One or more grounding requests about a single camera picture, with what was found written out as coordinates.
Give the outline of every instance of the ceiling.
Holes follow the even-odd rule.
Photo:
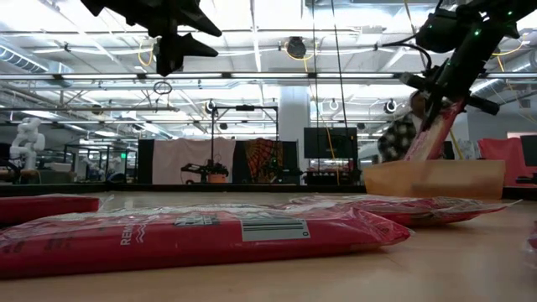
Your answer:
[[[180,34],[192,33],[196,39],[219,51],[216,58],[187,57],[184,72],[402,72],[423,70],[423,63],[416,51],[410,49],[385,49],[374,51],[368,47],[380,41],[387,43],[412,34],[411,24],[419,27],[436,6],[436,0],[409,1],[412,23],[405,10],[404,1],[336,1],[335,17],[326,1],[315,9],[315,32],[311,1],[289,0],[201,0],[201,9],[222,30],[220,38],[198,33],[187,27],[179,27]],[[0,2],[0,46],[15,48],[31,60],[49,64],[59,62],[63,71],[75,74],[123,74],[155,72],[151,55],[153,40],[140,26],[128,26],[124,17],[105,9],[99,17],[92,16],[80,0],[2,0]],[[337,39],[334,32],[337,28]],[[506,55],[506,66],[515,58],[526,54],[537,43],[533,29],[537,28],[537,13],[519,22],[519,30],[528,33],[524,40],[505,39],[502,51],[520,51]],[[284,51],[291,36],[302,37],[309,60],[293,60]],[[313,56],[314,44],[317,56]],[[435,64],[441,64],[450,54],[433,54]],[[491,61],[489,70],[497,70],[498,63]],[[3,74],[24,74],[25,70],[0,61]],[[205,106],[213,100],[218,106],[250,104],[278,106],[280,87],[299,85],[310,87],[312,101],[318,100],[323,119],[337,125],[342,120],[341,99],[346,103],[350,121],[389,121],[393,115],[383,111],[385,102],[393,99],[401,113],[408,108],[403,104],[413,91],[394,81],[297,81],[280,80],[168,80],[173,91],[159,96],[154,92],[155,83],[161,80],[93,81],[91,77],[67,81],[63,86],[47,81],[0,81],[3,85],[0,106],[25,108],[90,108],[118,107],[121,110],[92,112],[37,113],[44,120],[78,121],[68,129],[85,135],[87,130],[105,131],[110,137],[132,138],[140,135],[162,138],[207,138],[210,120]],[[311,116],[317,110],[312,106]],[[28,116],[29,110],[15,113],[14,120]],[[272,112],[230,111],[220,122],[229,122],[227,130],[217,128],[218,135],[236,137],[272,137],[275,126]],[[155,122],[141,129],[125,121]],[[245,124],[240,121],[256,121]],[[108,124],[91,122],[102,121]],[[378,133],[382,123],[369,123],[364,133]],[[91,136],[108,138],[95,133]]]

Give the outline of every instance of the pillar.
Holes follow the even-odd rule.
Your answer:
[[[310,93],[308,86],[282,86],[279,98],[279,140],[297,142],[299,167],[307,169],[304,158],[304,128],[310,126]]]

